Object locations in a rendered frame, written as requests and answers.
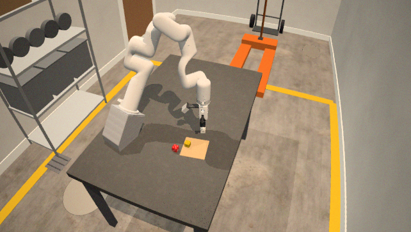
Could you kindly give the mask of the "peach flat mat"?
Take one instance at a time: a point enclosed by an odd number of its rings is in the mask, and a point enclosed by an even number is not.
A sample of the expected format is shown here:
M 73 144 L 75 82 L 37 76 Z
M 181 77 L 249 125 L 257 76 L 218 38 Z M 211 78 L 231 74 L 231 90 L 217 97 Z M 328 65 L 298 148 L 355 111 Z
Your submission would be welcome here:
M 204 160 L 206 157 L 209 141 L 189 137 L 186 137 L 185 141 L 186 140 L 191 141 L 191 145 L 189 148 L 183 145 L 180 156 L 187 156 L 190 158 Z

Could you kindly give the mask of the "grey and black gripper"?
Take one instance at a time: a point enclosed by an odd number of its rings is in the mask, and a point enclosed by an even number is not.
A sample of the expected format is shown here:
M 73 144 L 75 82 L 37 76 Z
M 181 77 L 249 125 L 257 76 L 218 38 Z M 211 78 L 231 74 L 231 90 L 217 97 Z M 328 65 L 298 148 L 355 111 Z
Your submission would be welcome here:
M 198 104 L 198 114 L 199 114 L 199 119 L 200 119 L 200 127 L 205 127 L 206 126 L 205 121 L 207 120 L 207 117 L 208 117 L 208 104 L 204 106 Z

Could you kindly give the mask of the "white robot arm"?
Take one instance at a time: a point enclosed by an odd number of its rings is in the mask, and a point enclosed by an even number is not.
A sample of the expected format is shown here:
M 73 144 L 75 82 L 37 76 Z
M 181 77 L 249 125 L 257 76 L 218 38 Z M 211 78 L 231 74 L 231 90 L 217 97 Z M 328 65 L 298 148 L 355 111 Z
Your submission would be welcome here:
M 181 59 L 178 65 L 178 75 L 183 89 L 188 90 L 197 87 L 197 103 L 204 106 L 210 103 L 211 82 L 202 71 L 185 74 L 187 63 L 197 54 L 197 48 L 191 28 L 185 24 L 177 24 L 175 15 L 172 13 L 157 13 L 148 25 L 144 39 L 133 36 L 127 46 L 124 59 L 124 67 L 137 75 L 130 79 L 124 100 L 118 99 L 118 107 L 126 112 L 138 114 L 145 85 L 151 75 L 154 64 L 152 61 L 135 55 L 139 54 L 152 58 L 157 49 L 159 39 L 163 33 L 168 38 L 179 43 Z M 198 104 L 186 103 L 182 112 L 186 113 L 190 108 L 198 108 Z

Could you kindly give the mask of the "yellow die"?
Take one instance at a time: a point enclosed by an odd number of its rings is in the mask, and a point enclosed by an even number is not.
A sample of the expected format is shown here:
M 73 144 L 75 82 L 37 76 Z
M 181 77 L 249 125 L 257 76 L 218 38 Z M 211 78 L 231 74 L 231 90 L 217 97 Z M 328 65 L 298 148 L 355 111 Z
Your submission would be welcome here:
M 184 146 L 189 148 L 190 145 L 191 145 L 191 141 L 186 140 L 185 143 L 184 143 Z

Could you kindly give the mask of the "red die with white pips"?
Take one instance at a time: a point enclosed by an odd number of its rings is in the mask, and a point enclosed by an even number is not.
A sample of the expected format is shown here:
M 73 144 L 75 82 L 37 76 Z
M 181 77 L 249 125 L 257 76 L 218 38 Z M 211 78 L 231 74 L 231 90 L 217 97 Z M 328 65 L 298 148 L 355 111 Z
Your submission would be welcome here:
M 174 144 L 172 147 L 172 151 L 177 152 L 178 150 L 179 150 L 179 146 Z

